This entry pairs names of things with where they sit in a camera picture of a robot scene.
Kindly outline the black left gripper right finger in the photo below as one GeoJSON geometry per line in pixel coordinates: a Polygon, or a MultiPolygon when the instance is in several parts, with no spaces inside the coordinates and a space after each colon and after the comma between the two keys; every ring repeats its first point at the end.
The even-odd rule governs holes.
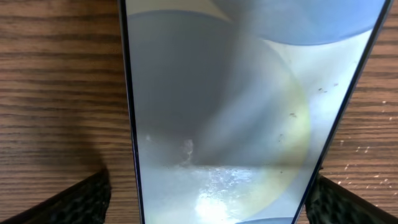
{"type": "Polygon", "coordinates": [[[397,224],[397,217],[319,175],[305,202],[310,224],[397,224]]]}

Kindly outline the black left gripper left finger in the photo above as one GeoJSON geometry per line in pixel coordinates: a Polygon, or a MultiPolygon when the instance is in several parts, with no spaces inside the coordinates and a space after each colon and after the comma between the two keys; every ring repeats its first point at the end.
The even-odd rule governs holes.
{"type": "Polygon", "coordinates": [[[109,171],[102,169],[1,224],[104,224],[110,200],[109,171]]]}

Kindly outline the Samsung Galaxy smartphone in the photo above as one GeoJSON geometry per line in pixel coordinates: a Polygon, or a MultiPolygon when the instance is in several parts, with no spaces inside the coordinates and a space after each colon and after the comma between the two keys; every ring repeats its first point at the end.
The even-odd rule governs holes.
{"type": "Polygon", "coordinates": [[[141,223],[295,223],[392,2],[119,2],[141,223]]]}

